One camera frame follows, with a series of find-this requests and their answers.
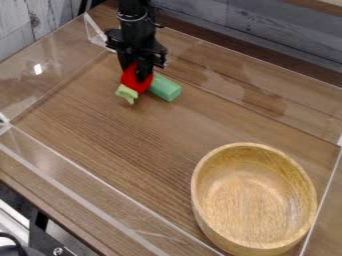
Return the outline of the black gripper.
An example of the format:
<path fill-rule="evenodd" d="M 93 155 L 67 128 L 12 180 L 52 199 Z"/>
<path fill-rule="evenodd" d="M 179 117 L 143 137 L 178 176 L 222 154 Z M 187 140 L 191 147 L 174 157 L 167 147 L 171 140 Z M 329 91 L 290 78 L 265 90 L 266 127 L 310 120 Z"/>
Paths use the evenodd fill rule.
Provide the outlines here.
<path fill-rule="evenodd" d="M 118 53 L 122 70 L 130 66 L 137 67 L 137 79 L 143 82 L 151 75 L 154 66 L 166 67 L 169 50 L 155 38 L 161 25 L 151 16 L 137 19 L 121 16 L 118 19 L 121 27 L 105 32 L 107 46 Z"/>

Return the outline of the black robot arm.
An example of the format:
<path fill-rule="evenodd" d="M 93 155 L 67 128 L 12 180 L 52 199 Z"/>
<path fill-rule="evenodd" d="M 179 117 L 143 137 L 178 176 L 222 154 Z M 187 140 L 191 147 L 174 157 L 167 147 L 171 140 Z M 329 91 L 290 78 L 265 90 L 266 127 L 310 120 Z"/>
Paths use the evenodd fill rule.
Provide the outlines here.
<path fill-rule="evenodd" d="M 119 0 L 117 18 L 121 27 L 107 29 L 106 46 L 115 50 L 122 69 L 137 65 L 135 76 L 143 82 L 167 61 L 167 48 L 157 39 L 155 7 L 151 0 Z"/>

